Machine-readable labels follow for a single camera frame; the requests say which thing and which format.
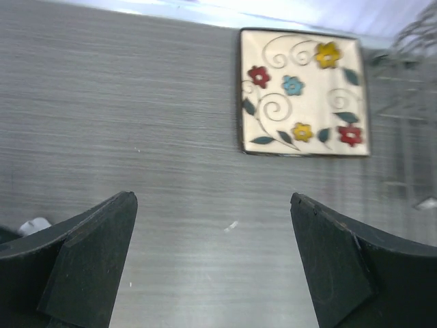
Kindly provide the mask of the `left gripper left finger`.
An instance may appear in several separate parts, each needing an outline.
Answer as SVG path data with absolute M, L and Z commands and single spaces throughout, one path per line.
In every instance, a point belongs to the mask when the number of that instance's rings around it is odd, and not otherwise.
M 137 216 L 122 191 L 20 236 L 1 228 L 2 327 L 108 327 Z

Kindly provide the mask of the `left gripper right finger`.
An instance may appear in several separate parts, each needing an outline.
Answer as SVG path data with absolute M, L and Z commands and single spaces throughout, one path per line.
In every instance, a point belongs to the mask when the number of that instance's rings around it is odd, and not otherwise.
M 291 218 L 319 327 L 435 327 L 436 247 L 301 193 Z

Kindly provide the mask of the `floral square plate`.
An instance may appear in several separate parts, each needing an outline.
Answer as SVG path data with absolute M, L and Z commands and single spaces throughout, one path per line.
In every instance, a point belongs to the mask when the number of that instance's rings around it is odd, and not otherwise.
M 237 88 L 239 138 L 247 154 L 371 154 L 363 50 L 356 38 L 243 28 Z

